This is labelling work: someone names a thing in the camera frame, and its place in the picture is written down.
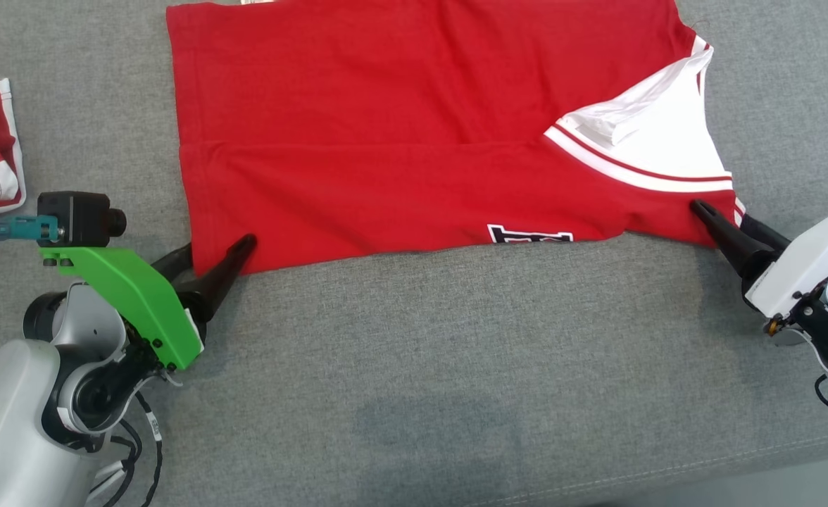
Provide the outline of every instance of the green plastic part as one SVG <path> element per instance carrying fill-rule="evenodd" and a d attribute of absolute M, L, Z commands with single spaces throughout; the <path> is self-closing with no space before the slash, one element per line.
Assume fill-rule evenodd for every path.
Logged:
<path fill-rule="evenodd" d="M 125 248 L 47 247 L 61 274 L 78 276 L 148 340 L 165 367 L 184 370 L 203 350 L 173 286 Z"/>

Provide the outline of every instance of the robotic arm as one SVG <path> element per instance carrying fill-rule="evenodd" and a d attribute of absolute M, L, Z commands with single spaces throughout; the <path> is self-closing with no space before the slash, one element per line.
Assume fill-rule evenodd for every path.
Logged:
<path fill-rule="evenodd" d="M 38 214 L 0 221 L 0 239 L 37 240 L 44 265 L 79 280 L 35 299 L 25 339 L 0 349 L 0 507 L 82 507 L 114 461 L 111 432 L 130 401 L 204 350 L 206 324 L 256 238 L 240 239 L 201 278 L 173 283 L 192 268 L 191 244 L 154 264 L 106 248 L 125 230 L 107 196 L 45 193 Z"/>
<path fill-rule="evenodd" d="M 768 322 L 765 333 L 799 334 L 814 350 L 828 381 L 828 218 L 789 241 L 746 215 L 736 228 L 712 206 L 697 200 L 693 212 L 742 279 L 743 299 Z"/>

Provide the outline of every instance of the white plastic part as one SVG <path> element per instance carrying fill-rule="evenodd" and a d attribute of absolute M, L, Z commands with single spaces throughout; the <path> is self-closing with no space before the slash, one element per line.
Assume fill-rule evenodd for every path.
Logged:
<path fill-rule="evenodd" d="M 806 293 L 828 279 L 828 218 L 793 240 L 776 263 L 756 280 L 746 298 L 765 317 L 786 317 L 795 292 Z"/>

